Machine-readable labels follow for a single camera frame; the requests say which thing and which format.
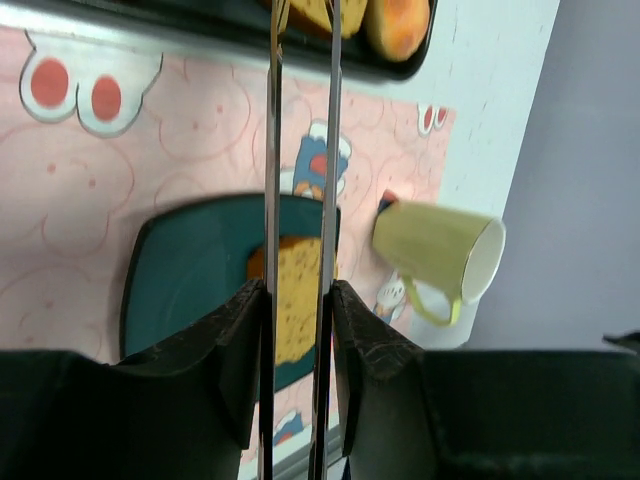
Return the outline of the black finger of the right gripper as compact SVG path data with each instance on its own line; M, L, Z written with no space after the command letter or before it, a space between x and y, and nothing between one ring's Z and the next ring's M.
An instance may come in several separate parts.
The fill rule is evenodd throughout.
M640 350L640 331L630 331L620 335L607 334L603 341L627 350Z

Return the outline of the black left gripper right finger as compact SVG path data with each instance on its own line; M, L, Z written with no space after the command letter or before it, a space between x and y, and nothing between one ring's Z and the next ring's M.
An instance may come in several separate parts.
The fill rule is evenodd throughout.
M332 287L343 452L354 479L635 479L639 359L425 350Z

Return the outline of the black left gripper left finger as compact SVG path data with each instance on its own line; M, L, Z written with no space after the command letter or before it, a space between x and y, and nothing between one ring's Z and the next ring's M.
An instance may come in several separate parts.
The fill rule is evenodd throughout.
M233 479L248 446L264 285L115 365L1 355L5 479Z

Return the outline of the metal food tongs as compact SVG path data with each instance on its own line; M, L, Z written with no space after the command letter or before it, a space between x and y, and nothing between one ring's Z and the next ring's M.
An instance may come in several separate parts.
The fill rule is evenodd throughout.
M261 321L259 387L259 479L273 477L273 418L277 349L278 268L280 253L280 166L282 122L282 37L289 13L288 1L275 1L271 8L269 69L266 105L265 233L263 245L264 281L269 306ZM337 164L341 104L341 3L326 1L331 27L331 74L328 102L327 166L320 238L294 235L285 239L286 247L314 245L319 260L313 369L312 433L308 462L310 479L327 477L327 428L331 369L332 319L331 288L335 278L338 233Z

